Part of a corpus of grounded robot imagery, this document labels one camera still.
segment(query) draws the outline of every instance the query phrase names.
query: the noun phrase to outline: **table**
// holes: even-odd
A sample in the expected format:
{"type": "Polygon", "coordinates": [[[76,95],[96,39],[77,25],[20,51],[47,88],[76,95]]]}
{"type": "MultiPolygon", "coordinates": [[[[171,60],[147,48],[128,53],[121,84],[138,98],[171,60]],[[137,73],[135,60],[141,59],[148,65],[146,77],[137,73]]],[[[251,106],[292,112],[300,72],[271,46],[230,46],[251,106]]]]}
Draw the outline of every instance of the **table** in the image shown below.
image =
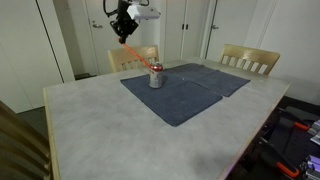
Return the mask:
{"type": "Polygon", "coordinates": [[[136,69],[44,89],[56,179],[224,179],[289,83],[200,58],[251,81],[231,97],[172,127],[121,83],[136,69]]]}

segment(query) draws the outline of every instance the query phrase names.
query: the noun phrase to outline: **wooden chair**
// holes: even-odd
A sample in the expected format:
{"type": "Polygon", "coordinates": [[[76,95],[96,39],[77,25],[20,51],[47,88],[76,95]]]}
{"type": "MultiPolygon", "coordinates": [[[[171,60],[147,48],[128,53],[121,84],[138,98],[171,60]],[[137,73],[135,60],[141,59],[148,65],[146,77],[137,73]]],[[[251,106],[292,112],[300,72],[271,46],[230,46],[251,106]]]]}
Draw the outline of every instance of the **wooden chair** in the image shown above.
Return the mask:
{"type": "Polygon", "coordinates": [[[0,179],[53,179],[49,141],[1,101],[0,136],[0,179]]]}
{"type": "Polygon", "coordinates": [[[269,75],[279,57],[276,52],[225,44],[220,63],[269,75]]]}
{"type": "MultiPolygon", "coordinates": [[[[138,53],[149,63],[159,61],[158,46],[136,46],[132,49],[138,53]]],[[[108,57],[112,66],[113,72],[135,69],[142,66],[142,62],[133,55],[128,49],[121,48],[108,51],[108,57]]]]}

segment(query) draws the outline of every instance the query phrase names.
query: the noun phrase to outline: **table edge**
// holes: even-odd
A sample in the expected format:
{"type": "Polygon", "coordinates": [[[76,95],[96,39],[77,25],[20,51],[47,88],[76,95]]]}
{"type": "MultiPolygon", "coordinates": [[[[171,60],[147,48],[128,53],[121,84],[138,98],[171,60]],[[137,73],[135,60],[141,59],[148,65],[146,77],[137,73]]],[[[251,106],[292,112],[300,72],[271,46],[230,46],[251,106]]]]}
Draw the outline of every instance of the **table edge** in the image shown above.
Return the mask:
{"type": "Polygon", "coordinates": [[[50,157],[51,157],[51,167],[52,167],[52,176],[54,180],[60,180],[60,171],[59,171],[59,164],[58,164],[58,157],[52,127],[52,121],[50,116],[49,110],[49,103],[48,103],[48,96],[47,96],[47,88],[43,88],[43,99],[44,99],[44,106],[46,111],[46,119],[47,119],[47,127],[48,127],[48,139],[50,145],[50,157]]]}
{"type": "Polygon", "coordinates": [[[261,127],[267,121],[267,119],[270,116],[270,114],[272,113],[272,111],[276,108],[277,104],[279,104],[279,102],[282,99],[282,97],[288,91],[290,85],[291,85],[290,83],[287,85],[286,89],[283,91],[282,96],[280,96],[277,99],[276,103],[269,109],[269,112],[267,113],[266,117],[264,118],[264,121],[261,121],[261,123],[254,129],[254,132],[253,132],[252,136],[250,136],[250,138],[247,139],[246,143],[243,144],[242,147],[238,150],[238,152],[232,157],[232,159],[229,161],[227,166],[223,169],[222,173],[218,176],[218,179],[226,179],[228,177],[229,173],[234,168],[234,166],[236,165],[236,163],[238,162],[238,160],[240,159],[242,154],[245,152],[247,147],[250,145],[251,141],[258,134],[258,132],[260,131],[261,127]]]}

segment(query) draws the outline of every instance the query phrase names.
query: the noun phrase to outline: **aluminum can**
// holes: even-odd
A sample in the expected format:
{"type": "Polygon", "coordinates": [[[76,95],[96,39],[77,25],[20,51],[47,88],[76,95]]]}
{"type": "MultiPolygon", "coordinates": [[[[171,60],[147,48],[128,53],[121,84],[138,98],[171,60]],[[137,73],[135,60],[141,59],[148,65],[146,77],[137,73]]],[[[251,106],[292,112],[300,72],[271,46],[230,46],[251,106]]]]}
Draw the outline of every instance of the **aluminum can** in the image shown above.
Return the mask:
{"type": "Polygon", "coordinates": [[[149,86],[152,88],[161,88],[162,86],[162,70],[160,63],[151,64],[150,66],[150,82],[149,86]]]}

